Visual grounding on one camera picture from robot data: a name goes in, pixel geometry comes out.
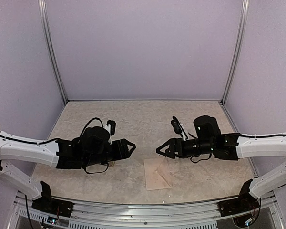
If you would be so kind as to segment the round sticker sheet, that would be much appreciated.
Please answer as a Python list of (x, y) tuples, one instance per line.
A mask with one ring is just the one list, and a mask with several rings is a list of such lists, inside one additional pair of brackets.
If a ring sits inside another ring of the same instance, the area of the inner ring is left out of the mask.
[(109, 162), (109, 167), (113, 167), (115, 165), (114, 161)]

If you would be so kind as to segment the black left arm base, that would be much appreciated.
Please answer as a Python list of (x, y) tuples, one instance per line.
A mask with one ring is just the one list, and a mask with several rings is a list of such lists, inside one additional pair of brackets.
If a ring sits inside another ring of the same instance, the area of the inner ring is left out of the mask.
[(41, 197), (32, 201), (32, 208), (49, 214), (63, 217), (71, 217), (73, 203), (66, 200), (55, 199), (52, 197), (50, 186), (44, 181), (41, 184)]

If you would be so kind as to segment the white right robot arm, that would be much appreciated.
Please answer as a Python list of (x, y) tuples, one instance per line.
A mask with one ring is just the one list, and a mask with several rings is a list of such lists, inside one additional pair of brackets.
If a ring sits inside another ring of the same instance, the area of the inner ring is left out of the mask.
[[(172, 117), (171, 125), (180, 138), (171, 138), (156, 149), (165, 157), (192, 158), (209, 154), (220, 160), (251, 157), (286, 158), (286, 132), (269, 135), (222, 134), (214, 117), (203, 115), (193, 121), (197, 136), (189, 139), (183, 125)], [(245, 182), (234, 201), (237, 211), (244, 212), (264, 194), (286, 184), (286, 161), (261, 177)]]

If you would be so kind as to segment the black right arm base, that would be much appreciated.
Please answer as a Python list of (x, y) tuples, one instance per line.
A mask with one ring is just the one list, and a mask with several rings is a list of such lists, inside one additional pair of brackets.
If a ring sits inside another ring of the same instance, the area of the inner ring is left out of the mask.
[(259, 199), (249, 194), (249, 187), (252, 181), (250, 179), (243, 184), (237, 198), (218, 203), (221, 217), (243, 213), (260, 207)]

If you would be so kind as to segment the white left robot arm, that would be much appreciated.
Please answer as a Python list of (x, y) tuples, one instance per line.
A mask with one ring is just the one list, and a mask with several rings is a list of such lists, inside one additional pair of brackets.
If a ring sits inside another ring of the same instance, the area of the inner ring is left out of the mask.
[(46, 193), (46, 185), (32, 180), (13, 163), (86, 171), (92, 165), (108, 165), (113, 161), (128, 159), (136, 145), (124, 138), (113, 141), (114, 129), (115, 122), (112, 120), (103, 126), (86, 126), (73, 140), (37, 140), (0, 130), (0, 179), (10, 182), (29, 199), (38, 199), (38, 204), (45, 211), (53, 212), (57, 208), (57, 201)]

